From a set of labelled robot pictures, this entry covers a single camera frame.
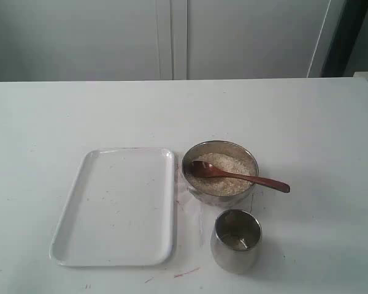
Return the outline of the white rectangular plastic tray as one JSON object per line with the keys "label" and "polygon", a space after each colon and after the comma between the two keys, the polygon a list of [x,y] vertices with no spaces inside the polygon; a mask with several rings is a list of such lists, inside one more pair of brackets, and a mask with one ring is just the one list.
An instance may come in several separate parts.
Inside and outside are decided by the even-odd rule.
{"label": "white rectangular plastic tray", "polygon": [[166,148],[90,151],[50,245],[68,267],[155,266],[174,239],[175,156]]}

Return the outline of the white cabinet in background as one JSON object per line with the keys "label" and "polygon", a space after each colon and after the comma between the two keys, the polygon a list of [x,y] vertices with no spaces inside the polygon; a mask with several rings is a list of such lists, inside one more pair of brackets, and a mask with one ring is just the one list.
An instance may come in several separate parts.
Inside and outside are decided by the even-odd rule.
{"label": "white cabinet in background", "polygon": [[0,1],[0,81],[319,77],[343,1]]}

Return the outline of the small steel cup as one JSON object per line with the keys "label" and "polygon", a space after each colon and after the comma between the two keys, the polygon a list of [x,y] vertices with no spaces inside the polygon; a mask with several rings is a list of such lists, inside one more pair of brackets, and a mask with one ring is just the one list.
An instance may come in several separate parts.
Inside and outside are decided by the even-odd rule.
{"label": "small steel cup", "polygon": [[252,214],[241,209],[223,211],[210,240],[213,259],[225,271],[246,273],[258,259],[262,237],[261,224]]}

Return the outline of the wide steel rice bowl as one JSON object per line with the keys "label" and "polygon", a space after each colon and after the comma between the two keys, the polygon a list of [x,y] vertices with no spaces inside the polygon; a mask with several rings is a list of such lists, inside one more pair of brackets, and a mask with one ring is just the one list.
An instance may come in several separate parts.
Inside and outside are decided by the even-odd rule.
{"label": "wide steel rice bowl", "polygon": [[195,177],[190,173],[190,163],[195,160],[251,176],[259,175],[258,163],[248,150],[229,141],[205,141],[190,148],[182,159],[182,175],[188,190],[205,204],[230,208],[247,198],[255,187],[254,183],[241,179]]}

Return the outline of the brown wooden spoon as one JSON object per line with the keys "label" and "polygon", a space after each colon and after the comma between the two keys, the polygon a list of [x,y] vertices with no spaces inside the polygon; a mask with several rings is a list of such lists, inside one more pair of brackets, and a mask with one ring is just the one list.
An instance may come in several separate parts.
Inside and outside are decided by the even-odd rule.
{"label": "brown wooden spoon", "polygon": [[214,165],[195,160],[190,163],[189,171],[191,174],[198,178],[234,178],[248,181],[251,183],[259,184],[264,187],[268,187],[283,193],[290,193],[291,188],[286,183],[276,181],[274,179],[262,178],[258,176],[241,175],[237,173],[230,173],[216,168]]}

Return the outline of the white rice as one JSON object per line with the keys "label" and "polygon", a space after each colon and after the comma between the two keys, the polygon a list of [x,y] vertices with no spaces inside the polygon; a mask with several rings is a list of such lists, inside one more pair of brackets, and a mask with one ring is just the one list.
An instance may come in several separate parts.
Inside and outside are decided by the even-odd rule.
{"label": "white rice", "polygon": [[[256,175],[256,169],[253,161],[249,162],[243,161],[241,159],[236,159],[229,155],[220,153],[205,153],[193,161],[199,160],[208,162],[214,165],[216,168],[224,170],[230,173],[237,173],[242,175]],[[192,174],[188,175],[188,181],[197,190],[221,197],[232,196],[239,194],[247,190],[251,183],[241,179],[234,178],[198,178],[194,177]]]}

